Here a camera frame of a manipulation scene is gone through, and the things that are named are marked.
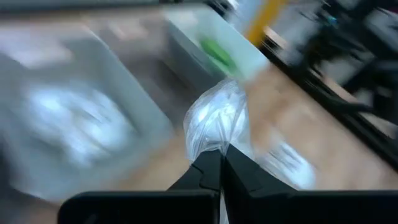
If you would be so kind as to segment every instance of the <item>yellow object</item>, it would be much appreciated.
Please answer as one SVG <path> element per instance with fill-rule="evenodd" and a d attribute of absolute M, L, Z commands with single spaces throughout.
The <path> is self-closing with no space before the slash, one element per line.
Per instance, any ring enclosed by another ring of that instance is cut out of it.
<path fill-rule="evenodd" d="M 264 28 L 275 20 L 286 2 L 287 0 L 266 0 L 246 32 L 247 40 L 256 47 L 260 46 L 264 38 Z"/>

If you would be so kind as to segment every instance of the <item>green object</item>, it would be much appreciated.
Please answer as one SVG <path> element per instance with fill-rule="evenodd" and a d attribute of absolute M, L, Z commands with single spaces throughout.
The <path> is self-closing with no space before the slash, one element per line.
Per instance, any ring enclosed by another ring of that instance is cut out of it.
<path fill-rule="evenodd" d="M 229 53 L 217 43 L 217 41 L 205 37 L 202 38 L 199 43 L 206 54 L 223 64 L 229 72 L 234 73 L 236 71 L 237 68 L 234 60 L 229 56 Z"/>

